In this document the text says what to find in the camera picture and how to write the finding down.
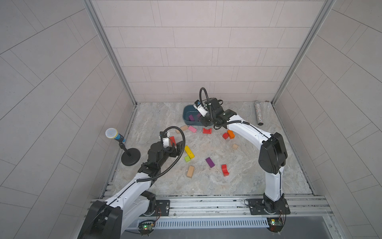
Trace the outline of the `teal storage bin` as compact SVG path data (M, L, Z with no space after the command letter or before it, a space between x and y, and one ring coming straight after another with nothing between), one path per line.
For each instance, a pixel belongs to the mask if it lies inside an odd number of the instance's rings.
M199 121L201 114L198 109L194 107L194 105L187 105L183 110L183 120L186 125L191 126L212 126L213 124L209 122L209 124L204 125Z

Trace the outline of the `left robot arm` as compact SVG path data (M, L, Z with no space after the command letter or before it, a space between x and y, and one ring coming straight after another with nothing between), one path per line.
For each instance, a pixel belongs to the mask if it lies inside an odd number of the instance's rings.
M155 194L148 189L181 158L184 141L165 147L163 141L151 145L148 160L135 177L114 196L91 204L79 239L119 239L139 216L155 210Z

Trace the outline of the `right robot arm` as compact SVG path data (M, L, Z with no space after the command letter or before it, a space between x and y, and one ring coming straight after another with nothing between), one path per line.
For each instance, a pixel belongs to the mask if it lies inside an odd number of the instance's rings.
M288 215L290 209L282 190L282 176L288 157L283 136L271 134L244 121L232 110L224 111L220 103L195 101L194 108L201 114L200 122L207 126L212 123L241 135L260 151L258 163L265 171L266 188L263 199L246 199L244 204L252 215Z

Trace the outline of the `red rectangular brick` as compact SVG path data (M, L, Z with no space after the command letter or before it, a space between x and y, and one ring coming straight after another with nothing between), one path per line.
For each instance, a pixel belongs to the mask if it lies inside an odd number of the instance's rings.
M173 136L170 137L171 145L176 145L175 138Z

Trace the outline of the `yellow long brick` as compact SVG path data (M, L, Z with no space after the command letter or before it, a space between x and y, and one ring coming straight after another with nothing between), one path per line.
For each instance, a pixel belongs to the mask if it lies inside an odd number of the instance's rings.
M187 155L190 159L193 159L195 157L195 155L193 154L193 152L191 151L191 149L188 146L185 146L185 152L187 153Z

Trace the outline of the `red arch brick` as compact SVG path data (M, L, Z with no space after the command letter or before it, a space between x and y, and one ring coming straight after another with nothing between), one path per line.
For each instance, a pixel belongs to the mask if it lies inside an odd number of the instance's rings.
M203 134L212 134L212 129L203 128Z

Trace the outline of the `orange brick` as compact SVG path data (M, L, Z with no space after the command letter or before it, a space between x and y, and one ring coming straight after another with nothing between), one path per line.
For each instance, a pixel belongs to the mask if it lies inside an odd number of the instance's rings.
M234 134L233 131L228 130L228 131L227 131L227 134L229 135L229 138L230 138L230 139L234 139L234 138L235 138L235 134Z

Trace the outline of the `natural wood brick front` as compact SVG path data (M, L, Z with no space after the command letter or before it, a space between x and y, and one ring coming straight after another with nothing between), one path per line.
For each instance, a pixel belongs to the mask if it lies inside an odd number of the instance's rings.
M188 171L187 171L187 177L192 178L194 175L195 167L194 166L189 166Z

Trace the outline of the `long natural wood brick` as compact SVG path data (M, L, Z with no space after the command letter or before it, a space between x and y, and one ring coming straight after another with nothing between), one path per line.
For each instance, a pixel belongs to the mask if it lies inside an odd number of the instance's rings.
M182 127L180 127L181 131L185 131L185 130L188 130L188 126L187 125L184 125Z

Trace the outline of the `purple flat brick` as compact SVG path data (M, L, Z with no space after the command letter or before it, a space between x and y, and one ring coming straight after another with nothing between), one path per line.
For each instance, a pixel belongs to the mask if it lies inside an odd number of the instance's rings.
M212 161L212 159L210 157L208 157L206 159L206 162L207 162L207 164L209 165L210 168L215 167L215 163Z

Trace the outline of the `glittery silver cylinder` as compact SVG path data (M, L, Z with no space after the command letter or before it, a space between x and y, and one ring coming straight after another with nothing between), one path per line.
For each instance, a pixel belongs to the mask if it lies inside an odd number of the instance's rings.
M261 111L261 102L260 101L255 101L255 111L256 111L256 119L257 119L257 125L263 125L263 114Z

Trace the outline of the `circuit board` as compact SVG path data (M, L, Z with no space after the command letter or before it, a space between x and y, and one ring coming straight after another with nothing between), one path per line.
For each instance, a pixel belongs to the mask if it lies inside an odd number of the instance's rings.
M279 233L284 227L284 222L281 218L267 218L268 230L272 233Z
M138 224L138 232L141 235L149 235L155 229L155 221L153 220L145 220Z

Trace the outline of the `right circuit board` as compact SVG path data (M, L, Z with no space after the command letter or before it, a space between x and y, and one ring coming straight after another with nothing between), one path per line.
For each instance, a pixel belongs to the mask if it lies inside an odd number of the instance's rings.
M284 227L284 222L281 218L267 218L268 230L272 233L279 233Z

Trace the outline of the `aluminium mounting rail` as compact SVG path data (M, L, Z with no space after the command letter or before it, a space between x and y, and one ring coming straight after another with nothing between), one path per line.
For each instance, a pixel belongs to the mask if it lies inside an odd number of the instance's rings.
M170 200L170 218L212 218L212 217L298 217L332 216L333 212L324 196L289 195L285 196L290 208L289 215L251 215L246 199L263 199L261 195L239 196L156 196L156 200Z

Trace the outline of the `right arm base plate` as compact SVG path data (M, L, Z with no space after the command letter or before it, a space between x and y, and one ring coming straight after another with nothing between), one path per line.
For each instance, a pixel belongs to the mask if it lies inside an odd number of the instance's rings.
M283 215L290 214L288 202L281 197L276 202L265 196L264 199L248 199L246 203L250 209L251 215Z

